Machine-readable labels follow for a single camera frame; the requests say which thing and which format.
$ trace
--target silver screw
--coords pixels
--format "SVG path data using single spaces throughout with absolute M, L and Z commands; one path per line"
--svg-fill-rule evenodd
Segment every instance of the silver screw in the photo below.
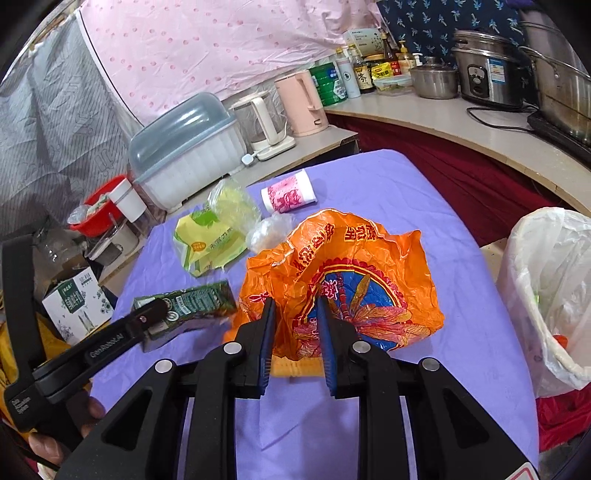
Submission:
M 159 374 L 165 374 L 166 372 L 170 372 L 172 367 L 173 363 L 170 360 L 161 360 L 154 368 Z
M 240 345 L 238 342 L 229 342 L 223 346 L 223 351 L 228 355 L 235 355 L 240 350 L 242 350 L 242 345 Z
M 436 372 L 437 370 L 439 370 L 440 365 L 441 364 L 434 358 L 426 358 L 425 360 L 423 360 L 423 368 L 425 370 L 429 370 L 430 372 Z
M 363 340 L 359 340 L 353 344 L 353 350 L 357 353 L 367 353 L 369 349 L 371 349 L 371 345 Z

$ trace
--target white kettle handle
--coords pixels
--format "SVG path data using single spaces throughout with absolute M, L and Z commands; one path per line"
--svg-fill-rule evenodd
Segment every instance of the white kettle handle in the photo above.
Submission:
M 281 141 L 281 138 L 279 137 L 279 133 L 275 131 L 273 120 L 271 120 L 271 115 L 269 115 L 269 110 L 265 106 L 265 102 L 261 97 L 255 97 L 251 100 L 251 103 L 269 145 L 277 145 Z

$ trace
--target paper cup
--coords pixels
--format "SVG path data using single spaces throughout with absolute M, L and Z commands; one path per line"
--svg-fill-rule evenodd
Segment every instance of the paper cup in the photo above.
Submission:
M 316 201 L 314 189 L 305 170 L 261 190 L 269 213 L 285 213 Z

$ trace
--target white trash bag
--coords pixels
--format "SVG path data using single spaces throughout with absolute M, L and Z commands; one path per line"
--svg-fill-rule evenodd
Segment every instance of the white trash bag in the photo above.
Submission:
M 591 219 L 542 208 L 513 228 L 497 279 L 536 397 L 591 382 Z M 566 350 L 554 335 L 568 340 Z

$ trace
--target rice cooker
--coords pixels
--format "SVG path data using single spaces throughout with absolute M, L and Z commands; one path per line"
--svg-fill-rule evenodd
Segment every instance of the rice cooker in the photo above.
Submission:
M 462 97 L 494 108 L 521 108 L 517 48 L 507 38 L 474 30 L 457 30 L 454 40 Z

